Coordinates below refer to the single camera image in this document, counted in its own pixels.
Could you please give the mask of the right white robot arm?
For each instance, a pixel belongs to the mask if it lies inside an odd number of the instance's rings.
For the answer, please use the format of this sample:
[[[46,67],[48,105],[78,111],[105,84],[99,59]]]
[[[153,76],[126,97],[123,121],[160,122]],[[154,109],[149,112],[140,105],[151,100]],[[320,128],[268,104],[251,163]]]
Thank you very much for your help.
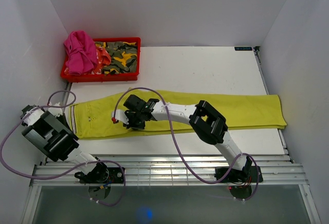
[[[181,105],[164,103],[159,99],[144,101],[130,95],[124,102],[125,111],[116,111],[115,118],[127,129],[145,129],[148,121],[171,121],[190,125],[201,141],[213,145],[227,160],[229,167],[217,167],[216,179],[223,182],[256,182],[258,167],[252,165],[249,156],[244,155],[232,139],[225,117],[207,101],[198,104]]]

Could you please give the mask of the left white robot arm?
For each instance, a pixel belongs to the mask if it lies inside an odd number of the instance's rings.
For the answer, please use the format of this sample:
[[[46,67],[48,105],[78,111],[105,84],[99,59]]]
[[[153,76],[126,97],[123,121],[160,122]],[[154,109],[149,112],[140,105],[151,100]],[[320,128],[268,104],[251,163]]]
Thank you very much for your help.
[[[22,135],[54,162],[68,161],[79,165],[75,177],[81,183],[106,183],[109,180],[107,166],[79,148],[78,137],[69,128],[65,115],[53,114],[36,105],[27,105],[20,116],[25,129]]]

